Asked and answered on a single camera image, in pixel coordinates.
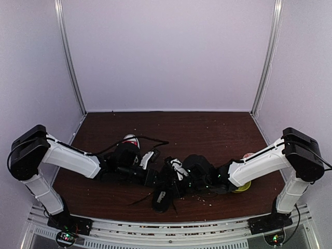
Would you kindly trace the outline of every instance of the brown wooden surface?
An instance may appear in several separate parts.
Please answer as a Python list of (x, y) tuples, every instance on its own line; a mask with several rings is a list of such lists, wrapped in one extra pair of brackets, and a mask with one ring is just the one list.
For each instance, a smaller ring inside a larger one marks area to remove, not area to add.
[[(89, 113), (73, 146), (96, 152), (128, 133), (170, 141), (160, 147), (158, 166), (167, 156), (183, 160), (190, 154), (204, 155), (219, 166), (231, 158), (240, 159), (245, 153), (266, 147), (248, 113), (201, 112)], [(143, 152), (154, 145), (140, 142)], [(192, 222), (268, 213), (283, 186), (280, 173), (274, 172), (254, 180), (244, 193), (219, 196), (189, 193), (183, 200), (174, 201), (178, 214), (172, 207), (159, 214), (151, 209), (152, 196), (128, 206), (150, 193), (147, 187), (124, 182), (100, 183), (65, 169), (59, 171), (54, 184), (73, 214), (140, 222)]]

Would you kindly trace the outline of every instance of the shoe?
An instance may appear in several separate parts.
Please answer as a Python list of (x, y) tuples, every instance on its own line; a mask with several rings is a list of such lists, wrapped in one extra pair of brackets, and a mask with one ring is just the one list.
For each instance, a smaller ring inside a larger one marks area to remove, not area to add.
[(128, 134), (123, 139), (129, 139), (129, 140), (126, 140), (126, 141), (124, 141), (122, 143), (131, 143), (131, 144), (134, 144), (135, 146), (137, 146), (140, 149), (140, 142), (139, 142), (139, 140), (137, 138), (135, 138), (135, 135)]

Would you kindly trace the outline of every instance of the white backdrop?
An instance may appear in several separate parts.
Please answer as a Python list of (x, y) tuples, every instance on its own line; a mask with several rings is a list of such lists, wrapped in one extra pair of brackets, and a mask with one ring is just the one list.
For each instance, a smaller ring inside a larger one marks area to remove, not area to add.
[[(316, 139), (332, 163), (332, 2), (284, 1), (278, 49), (272, 60), (258, 123), (269, 142), (294, 127)], [(308, 188), (307, 203), (322, 239), (331, 248), (332, 174)]]
[[(37, 124), (68, 142), (82, 114), (68, 75), (54, 1), (1, 1), (0, 23), (0, 248), (18, 249), (34, 198), (7, 170), (11, 144)], [(41, 168), (46, 179), (52, 179), (55, 166)]]
[(274, 0), (63, 0), (87, 111), (250, 110)]

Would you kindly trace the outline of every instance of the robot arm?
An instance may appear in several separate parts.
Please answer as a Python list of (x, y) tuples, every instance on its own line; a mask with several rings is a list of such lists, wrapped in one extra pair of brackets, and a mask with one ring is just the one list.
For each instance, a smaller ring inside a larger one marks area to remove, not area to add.
[(191, 155), (183, 162), (190, 182), (196, 189), (208, 188), (218, 194), (232, 192), (251, 180), (273, 171), (292, 168), (282, 192), (276, 197), (272, 212), (267, 216), (250, 219), (252, 234), (280, 229), (292, 224), (289, 218), (294, 205), (310, 183), (324, 175), (316, 140), (287, 128), (283, 136), (267, 148), (241, 160), (231, 160), (215, 169), (203, 156)]
[[(35, 126), (15, 140), (11, 149), (8, 168), (12, 176), (25, 184), (31, 194), (43, 204), (50, 215), (49, 226), (60, 229), (67, 227), (74, 231), (78, 226), (81, 234), (89, 234), (92, 221), (70, 215), (64, 199), (44, 179), (39, 168), (40, 163), (54, 164), (91, 179), (102, 179), (105, 175), (113, 175), (112, 181), (116, 178), (114, 175), (134, 175), (136, 178), (141, 178), (141, 181), (145, 180), (145, 185), (149, 185), (153, 181), (155, 172), (146, 170), (146, 166), (160, 153), (156, 149), (149, 151), (143, 160), (145, 165), (143, 169), (142, 166), (138, 167), (141, 162), (137, 160), (140, 157), (140, 150), (131, 143), (118, 146), (115, 150), (117, 153), (112, 158), (110, 155), (99, 157), (58, 141), (48, 134), (42, 125)], [(121, 160), (122, 157), (125, 161), (121, 161), (121, 165), (118, 165), (117, 160)], [(126, 167), (127, 164), (134, 165), (134, 162), (136, 162), (135, 167)]]

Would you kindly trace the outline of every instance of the yellow ball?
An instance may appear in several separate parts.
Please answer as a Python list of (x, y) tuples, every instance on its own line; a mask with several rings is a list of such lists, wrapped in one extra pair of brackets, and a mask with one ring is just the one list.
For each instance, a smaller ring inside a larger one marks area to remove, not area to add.
[(250, 186), (251, 186), (251, 181), (247, 182), (243, 186), (239, 187), (237, 190), (234, 190), (233, 193), (242, 193), (242, 192), (245, 192), (246, 190), (248, 190), (250, 188)]

